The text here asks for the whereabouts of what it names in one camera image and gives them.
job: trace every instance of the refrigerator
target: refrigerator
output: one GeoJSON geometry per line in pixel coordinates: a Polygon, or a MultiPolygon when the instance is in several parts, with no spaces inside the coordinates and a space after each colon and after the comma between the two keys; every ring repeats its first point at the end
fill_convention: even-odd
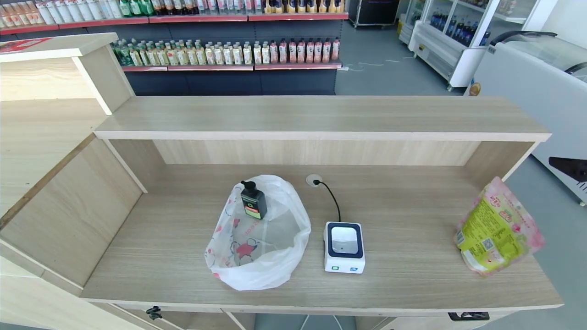
{"type": "Polygon", "coordinates": [[[585,205],[587,183],[549,157],[587,162],[587,49],[550,32],[505,33],[491,42],[464,95],[504,96],[548,128],[552,136],[532,154],[585,205]]]}

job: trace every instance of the white wall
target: white wall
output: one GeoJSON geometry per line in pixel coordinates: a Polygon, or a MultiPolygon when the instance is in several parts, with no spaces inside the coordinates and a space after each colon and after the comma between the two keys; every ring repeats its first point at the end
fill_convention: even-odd
{"type": "Polygon", "coordinates": [[[558,0],[542,30],[587,48],[587,0],[558,0]]]}

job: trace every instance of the snack bag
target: snack bag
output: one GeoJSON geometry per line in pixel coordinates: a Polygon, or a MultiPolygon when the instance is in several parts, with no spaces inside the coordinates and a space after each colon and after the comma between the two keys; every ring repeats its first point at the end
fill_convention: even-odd
{"type": "Polygon", "coordinates": [[[483,276],[503,270],[544,245],[534,219],[499,177],[483,189],[457,229],[454,241],[463,260],[483,276]]]}

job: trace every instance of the light wood countertop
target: light wood countertop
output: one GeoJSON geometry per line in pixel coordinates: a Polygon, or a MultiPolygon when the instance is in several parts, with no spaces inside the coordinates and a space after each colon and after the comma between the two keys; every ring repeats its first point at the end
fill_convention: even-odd
{"type": "Polygon", "coordinates": [[[95,99],[0,104],[0,215],[106,118],[95,99]]]}
{"type": "Polygon", "coordinates": [[[84,56],[118,39],[116,33],[54,36],[20,52],[0,53],[0,63],[84,56]]]}
{"type": "Polygon", "coordinates": [[[533,257],[489,278],[465,266],[453,235],[478,192],[457,166],[168,165],[127,217],[81,297],[350,315],[562,305],[533,257]],[[312,234],[288,282],[239,292],[214,278],[204,249],[235,182],[259,173],[293,184],[310,216],[312,234]],[[361,223],[367,261],[363,274],[324,272],[322,233],[327,221],[336,221],[336,208],[325,188],[305,183],[309,173],[323,175],[343,221],[361,223]]]}
{"type": "Polygon", "coordinates": [[[545,141],[547,130],[499,97],[142,96],[101,139],[545,141]]]}

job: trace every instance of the wooden counter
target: wooden counter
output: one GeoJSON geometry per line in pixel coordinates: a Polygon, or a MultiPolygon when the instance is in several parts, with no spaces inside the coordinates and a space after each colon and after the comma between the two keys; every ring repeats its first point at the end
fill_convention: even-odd
{"type": "MultiPolygon", "coordinates": [[[[135,97],[109,48],[115,38],[53,38],[19,62],[0,55],[0,251],[16,267],[6,276],[31,274],[10,281],[0,312],[31,280],[60,292],[44,298],[72,329],[253,330],[257,313],[307,313],[355,315],[357,330],[468,330],[562,305],[534,258],[480,278],[453,243],[483,186],[506,180],[550,136],[516,105],[135,97]],[[239,292],[212,275],[204,248],[232,186],[264,173],[293,184],[312,234],[288,282],[239,292]],[[363,274],[324,272],[322,231],[337,215],[328,192],[305,183],[311,173],[343,220],[362,224],[363,274]],[[154,305],[163,319],[145,313],[154,305]],[[481,311],[490,319],[447,316],[481,311]]],[[[19,307],[11,316],[67,328],[52,308],[19,307]]]]}

